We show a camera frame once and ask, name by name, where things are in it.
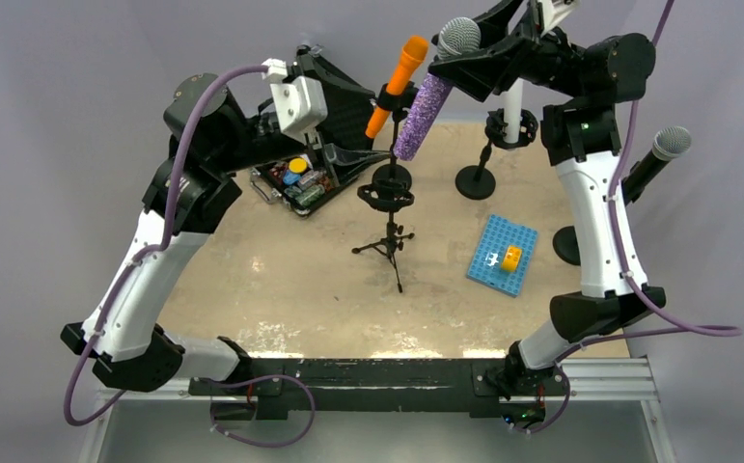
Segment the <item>purple glitter microphone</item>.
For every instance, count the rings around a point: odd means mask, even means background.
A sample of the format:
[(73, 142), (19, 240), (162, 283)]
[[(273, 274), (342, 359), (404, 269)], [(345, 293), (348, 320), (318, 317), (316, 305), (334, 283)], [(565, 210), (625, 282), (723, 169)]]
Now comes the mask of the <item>purple glitter microphone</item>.
[[(437, 36), (435, 61), (474, 52), (480, 48), (480, 44), (481, 29), (473, 19), (451, 19)], [(426, 74), (394, 147), (394, 155), (399, 160), (411, 161), (415, 157), (452, 87), (439, 77), (429, 72)]]

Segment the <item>orange microphone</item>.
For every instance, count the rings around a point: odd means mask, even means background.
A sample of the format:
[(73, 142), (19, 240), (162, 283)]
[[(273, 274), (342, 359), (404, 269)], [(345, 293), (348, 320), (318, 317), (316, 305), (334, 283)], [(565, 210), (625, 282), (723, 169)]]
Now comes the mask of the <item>orange microphone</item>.
[(365, 135), (369, 139), (375, 139), (389, 119), (413, 73), (424, 62), (428, 47), (428, 40), (420, 36), (411, 36), (403, 45), (395, 70), (381, 89), (367, 123)]

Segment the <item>black tripod shock mount stand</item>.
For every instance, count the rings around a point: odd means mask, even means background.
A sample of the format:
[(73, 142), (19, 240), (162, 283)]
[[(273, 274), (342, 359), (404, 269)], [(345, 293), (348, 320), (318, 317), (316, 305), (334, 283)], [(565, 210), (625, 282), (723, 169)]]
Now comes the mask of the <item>black tripod shock mount stand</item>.
[(398, 292), (403, 293), (396, 252), (402, 251), (404, 241), (415, 237), (415, 233), (403, 234), (403, 226), (395, 221), (395, 214), (412, 206), (415, 201), (408, 183), (398, 179), (377, 179), (357, 188), (357, 196), (373, 210), (387, 214), (385, 236), (361, 247), (351, 249), (355, 255), (374, 249), (385, 257), (395, 270)]

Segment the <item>black round base clip stand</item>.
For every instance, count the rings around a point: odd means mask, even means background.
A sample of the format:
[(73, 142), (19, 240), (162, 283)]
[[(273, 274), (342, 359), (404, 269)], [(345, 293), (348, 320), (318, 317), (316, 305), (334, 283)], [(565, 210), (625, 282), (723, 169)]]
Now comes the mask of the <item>black round base clip stand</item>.
[(390, 96), (384, 84), (381, 88), (380, 96), (393, 100), (392, 121), (394, 123), (392, 143), (389, 148), (389, 162), (385, 166), (376, 169), (372, 175), (373, 181), (391, 180), (399, 181), (404, 184), (404, 188), (409, 190), (412, 186), (412, 176), (409, 171), (398, 163), (398, 158), (394, 155), (394, 147), (399, 138), (400, 123), (406, 119), (409, 108), (411, 107), (418, 88), (413, 81), (408, 81), (403, 92), (398, 96)]

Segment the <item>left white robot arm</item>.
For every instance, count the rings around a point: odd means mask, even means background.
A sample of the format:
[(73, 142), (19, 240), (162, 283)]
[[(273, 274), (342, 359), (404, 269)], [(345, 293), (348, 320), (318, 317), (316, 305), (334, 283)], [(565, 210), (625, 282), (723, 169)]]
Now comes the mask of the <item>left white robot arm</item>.
[(223, 75), (199, 73), (175, 89), (163, 120), (169, 154), (144, 197), (136, 232), (112, 285), (63, 343), (92, 359), (106, 387), (151, 392), (174, 378), (206, 378), (225, 394), (249, 385), (251, 360), (226, 337), (183, 338), (158, 323), (180, 275), (241, 195), (235, 175), (307, 154), (335, 190), (385, 153), (366, 128), (375, 94), (300, 46)]

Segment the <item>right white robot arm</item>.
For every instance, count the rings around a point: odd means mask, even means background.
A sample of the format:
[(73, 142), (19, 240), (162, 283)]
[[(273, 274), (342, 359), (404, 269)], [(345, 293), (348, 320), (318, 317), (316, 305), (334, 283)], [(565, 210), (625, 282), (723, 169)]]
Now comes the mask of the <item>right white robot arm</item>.
[(568, 196), (581, 265), (581, 288), (552, 298), (550, 317), (509, 349), (501, 377), (526, 393), (582, 340), (609, 335), (658, 307), (664, 290), (640, 264), (624, 269), (634, 245), (620, 184), (616, 107), (640, 99), (655, 65), (643, 34), (612, 36), (587, 47), (571, 43), (558, 22), (570, 1), (503, 1), (434, 37), (439, 55), (429, 73), (476, 100), (525, 81), (567, 96), (543, 110), (541, 139)]

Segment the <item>white microphone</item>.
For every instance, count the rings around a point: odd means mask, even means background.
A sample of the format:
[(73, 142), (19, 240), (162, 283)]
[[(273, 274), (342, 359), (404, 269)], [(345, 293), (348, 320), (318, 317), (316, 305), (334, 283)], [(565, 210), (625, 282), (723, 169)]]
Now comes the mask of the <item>white microphone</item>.
[(505, 142), (515, 145), (519, 141), (522, 121), (523, 81), (517, 79), (511, 87), (503, 93)]

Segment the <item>black microphone silver grille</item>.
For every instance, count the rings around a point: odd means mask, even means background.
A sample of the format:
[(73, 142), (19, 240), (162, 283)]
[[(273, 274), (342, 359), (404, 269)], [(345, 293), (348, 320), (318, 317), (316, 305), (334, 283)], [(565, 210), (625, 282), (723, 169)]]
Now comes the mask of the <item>black microphone silver grille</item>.
[(683, 126), (669, 126), (658, 131), (649, 152), (633, 165), (621, 182), (624, 204), (635, 203), (655, 177), (671, 161), (685, 154), (691, 145), (690, 131)]

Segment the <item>black stand at right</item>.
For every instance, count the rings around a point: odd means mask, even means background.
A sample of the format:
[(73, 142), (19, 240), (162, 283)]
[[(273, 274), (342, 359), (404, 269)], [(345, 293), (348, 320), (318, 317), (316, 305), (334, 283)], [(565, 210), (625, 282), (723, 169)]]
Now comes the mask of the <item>black stand at right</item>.
[(552, 238), (552, 247), (562, 261), (575, 266), (581, 265), (578, 240), (573, 226), (562, 227), (556, 231)]

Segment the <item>black poker chip case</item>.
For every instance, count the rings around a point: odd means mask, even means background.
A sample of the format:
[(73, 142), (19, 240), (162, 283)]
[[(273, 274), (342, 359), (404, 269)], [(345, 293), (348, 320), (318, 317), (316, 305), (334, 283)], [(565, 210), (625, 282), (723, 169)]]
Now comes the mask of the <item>black poker chip case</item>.
[[(296, 77), (298, 75), (293, 65), (295, 59), (289, 73), (291, 77)], [(374, 150), (373, 140), (365, 135), (374, 103), (375, 94), (371, 106), (327, 105), (328, 117), (317, 127), (318, 142), (309, 145), (313, 147), (314, 154), (296, 156), (304, 158), (309, 169), (302, 175), (291, 173), (288, 170), (291, 159), (254, 167), (250, 172), (251, 187), (269, 204), (282, 203), (301, 217), (310, 216), (345, 191), (370, 167), (380, 163), (371, 165), (351, 183), (335, 186), (323, 161), (323, 147), (327, 144), (335, 144), (346, 150)], [(269, 99), (262, 103), (258, 115), (273, 112), (268, 109), (270, 104)]]

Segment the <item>yellow round chip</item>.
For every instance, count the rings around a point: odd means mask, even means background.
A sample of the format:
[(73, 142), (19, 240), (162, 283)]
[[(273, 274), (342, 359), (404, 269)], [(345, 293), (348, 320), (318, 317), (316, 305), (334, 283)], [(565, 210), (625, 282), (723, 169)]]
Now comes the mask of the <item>yellow round chip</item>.
[(308, 162), (302, 157), (293, 158), (288, 164), (288, 170), (297, 175), (302, 175), (309, 169)]

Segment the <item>orange lego brick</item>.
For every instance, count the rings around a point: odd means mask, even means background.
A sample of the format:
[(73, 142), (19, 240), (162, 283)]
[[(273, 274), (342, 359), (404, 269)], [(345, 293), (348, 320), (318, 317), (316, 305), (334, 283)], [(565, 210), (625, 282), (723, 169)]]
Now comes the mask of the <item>orange lego brick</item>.
[(522, 249), (515, 245), (509, 245), (501, 260), (500, 269), (507, 273), (518, 271), (522, 259)]

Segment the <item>blue lego baseplate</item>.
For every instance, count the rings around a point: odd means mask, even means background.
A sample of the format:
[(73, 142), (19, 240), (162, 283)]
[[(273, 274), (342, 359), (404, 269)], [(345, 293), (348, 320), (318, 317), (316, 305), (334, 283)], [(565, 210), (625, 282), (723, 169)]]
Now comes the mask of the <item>blue lego baseplate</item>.
[[(466, 277), (511, 297), (522, 290), (536, 248), (538, 232), (491, 214), (468, 266)], [(518, 271), (507, 273), (500, 269), (501, 260), (509, 245), (522, 249)]]

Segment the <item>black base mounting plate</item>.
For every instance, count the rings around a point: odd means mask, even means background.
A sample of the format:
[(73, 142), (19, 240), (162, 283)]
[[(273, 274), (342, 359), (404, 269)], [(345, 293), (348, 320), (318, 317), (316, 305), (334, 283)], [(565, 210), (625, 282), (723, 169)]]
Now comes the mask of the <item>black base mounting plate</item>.
[(513, 379), (502, 358), (253, 360), (231, 387), (193, 379), (189, 393), (216, 404), (249, 398), (258, 420), (292, 412), (463, 413), (473, 419), (538, 418), (547, 400), (565, 396), (551, 369)]

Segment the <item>black shock mount round stand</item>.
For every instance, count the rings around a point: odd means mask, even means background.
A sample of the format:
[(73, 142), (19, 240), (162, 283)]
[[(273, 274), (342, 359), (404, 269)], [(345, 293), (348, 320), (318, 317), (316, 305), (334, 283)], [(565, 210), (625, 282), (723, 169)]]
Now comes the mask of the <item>black shock mount round stand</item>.
[[(494, 147), (500, 150), (522, 149), (531, 145), (537, 137), (538, 121), (531, 111), (522, 109), (518, 123), (506, 123), (504, 116), (504, 109), (488, 112), (484, 128), (487, 142), (482, 148), (479, 164), (462, 168), (455, 177), (456, 190), (467, 199), (481, 201), (494, 193), (496, 179), (486, 168)], [(509, 128), (519, 129), (516, 142), (505, 140)]]

